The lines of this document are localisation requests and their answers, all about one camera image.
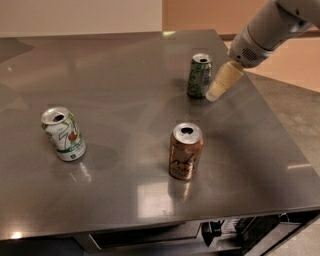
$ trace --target can top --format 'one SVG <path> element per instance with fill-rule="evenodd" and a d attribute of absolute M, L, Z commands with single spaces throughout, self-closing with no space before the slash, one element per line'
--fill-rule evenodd
<path fill-rule="evenodd" d="M 181 143 L 195 144 L 201 139 L 202 132 L 193 123 L 181 123 L 173 129 L 173 136 Z"/>
<path fill-rule="evenodd" d="M 200 64 L 207 64 L 207 63 L 212 62 L 211 56 L 206 53 L 197 53 L 197 54 L 193 55 L 192 59 L 195 62 L 200 63 Z"/>
<path fill-rule="evenodd" d="M 54 125 L 67 119 L 70 111 L 65 107 L 53 107 L 45 111 L 41 116 L 41 122 L 47 125 Z"/>

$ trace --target table surface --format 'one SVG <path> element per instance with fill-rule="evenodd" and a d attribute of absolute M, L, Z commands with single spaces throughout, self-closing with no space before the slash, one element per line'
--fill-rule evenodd
<path fill-rule="evenodd" d="M 187 96 L 194 54 L 228 60 L 213 31 L 0 40 L 0 239 L 320 209 L 320 179 L 245 76 L 215 103 Z M 65 106 L 87 144 L 57 158 L 41 114 Z M 168 174 L 181 122 L 199 172 Z"/>

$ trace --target silver can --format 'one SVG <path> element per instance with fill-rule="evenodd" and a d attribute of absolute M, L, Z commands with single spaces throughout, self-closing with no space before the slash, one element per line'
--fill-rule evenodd
<path fill-rule="evenodd" d="M 73 114 L 67 108 L 48 109 L 42 114 L 41 122 L 61 160 L 73 161 L 84 154 L 86 144 Z"/>
<path fill-rule="evenodd" d="M 177 125 L 170 136 L 170 174 L 180 180 L 191 179 L 198 170 L 202 146 L 202 132 L 197 125 Z"/>
<path fill-rule="evenodd" d="M 202 98 L 206 95 L 211 79 L 212 58 L 205 53 L 198 53 L 192 57 L 188 81 L 188 95 Z"/>

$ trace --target brown can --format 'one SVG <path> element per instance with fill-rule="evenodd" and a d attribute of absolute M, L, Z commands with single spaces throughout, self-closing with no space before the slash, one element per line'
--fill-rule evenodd
<path fill-rule="evenodd" d="M 191 179 L 198 170 L 202 145 L 202 132 L 197 125 L 177 125 L 170 136 L 170 174 L 180 180 Z"/>

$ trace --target white can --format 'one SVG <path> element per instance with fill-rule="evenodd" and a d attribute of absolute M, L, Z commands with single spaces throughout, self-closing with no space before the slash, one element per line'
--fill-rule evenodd
<path fill-rule="evenodd" d="M 48 109 L 42 114 L 41 122 L 61 160 L 73 161 L 84 154 L 86 144 L 73 114 L 67 108 Z"/>

